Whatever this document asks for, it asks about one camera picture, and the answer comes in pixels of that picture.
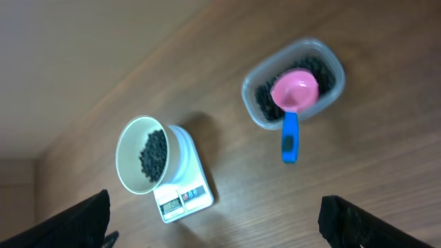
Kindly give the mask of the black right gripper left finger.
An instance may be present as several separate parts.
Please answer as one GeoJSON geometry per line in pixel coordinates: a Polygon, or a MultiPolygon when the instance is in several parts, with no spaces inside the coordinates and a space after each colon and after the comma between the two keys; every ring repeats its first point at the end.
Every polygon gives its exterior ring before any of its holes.
{"type": "Polygon", "coordinates": [[[46,221],[1,242],[1,248],[113,248],[119,232],[106,234],[110,196],[106,189],[46,221]]]}

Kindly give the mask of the pink scoop blue handle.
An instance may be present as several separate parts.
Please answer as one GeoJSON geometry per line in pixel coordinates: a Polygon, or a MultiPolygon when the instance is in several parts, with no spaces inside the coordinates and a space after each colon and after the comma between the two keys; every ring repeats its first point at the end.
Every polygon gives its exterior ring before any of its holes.
{"type": "Polygon", "coordinates": [[[314,105],[318,95],[317,80],[310,71],[304,69],[284,73],[271,88],[273,102],[284,112],[281,135],[281,156],[284,163],[295,163],[298,160],[298,114],[314,105]]]}

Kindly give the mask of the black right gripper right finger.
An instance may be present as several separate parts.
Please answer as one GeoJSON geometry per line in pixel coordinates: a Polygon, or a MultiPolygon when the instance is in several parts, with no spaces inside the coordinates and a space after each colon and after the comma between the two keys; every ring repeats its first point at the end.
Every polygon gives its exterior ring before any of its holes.
{"type": "Polygon", "coordinates": [[[339,196],[322,197],[318,225],[332,248],[432,248],[339,196]]]}

